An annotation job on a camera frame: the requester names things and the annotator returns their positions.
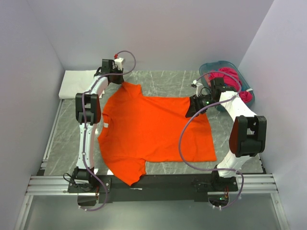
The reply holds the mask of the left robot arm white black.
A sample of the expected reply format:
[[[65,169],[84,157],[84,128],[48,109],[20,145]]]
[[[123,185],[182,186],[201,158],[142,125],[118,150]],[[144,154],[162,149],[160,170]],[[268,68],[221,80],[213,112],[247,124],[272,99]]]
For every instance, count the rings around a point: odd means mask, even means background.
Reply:
[[[85,92],[75,96],[75,115],[79,123],[80,144],[76,167],[70,179],[69,189],[79,189],[89,193],[97,185],[94,174],[94,136],[101,120],[100,96],[110,83],[121,84],[125,59],[103,59],[102,66],[94,74],[94,81]]]

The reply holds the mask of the orange t-shirt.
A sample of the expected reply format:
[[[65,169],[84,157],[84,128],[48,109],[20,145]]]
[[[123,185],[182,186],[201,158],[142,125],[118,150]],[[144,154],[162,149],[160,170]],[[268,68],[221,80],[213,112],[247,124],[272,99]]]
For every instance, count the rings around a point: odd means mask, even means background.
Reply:
[[[149,97],[128,82],[108,99],[98,137],[105,165],[128,185],[146,174],[147,162],[216,161],[206,115],[190,121],[187,97]]]

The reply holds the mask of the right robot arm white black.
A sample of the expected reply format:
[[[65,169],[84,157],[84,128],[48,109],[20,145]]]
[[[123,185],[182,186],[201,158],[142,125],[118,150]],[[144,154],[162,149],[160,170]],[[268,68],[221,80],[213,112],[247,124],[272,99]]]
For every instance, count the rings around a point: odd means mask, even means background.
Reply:
[[[223,78],[211,80],[208,94],[202,94],[200,86],[197,80],[193,81],[192,87],[196,88],[196,94],[189,98],[185,117],[193,120],[199,114],[204,114],[208,108],[221,105],[234,122],[229,137],[229,152],[211,170],[212,189],[222,191],[245,162],[264,151],[267,120],[251,111],[240,98],[240,92],[234,87],[226,86]]]

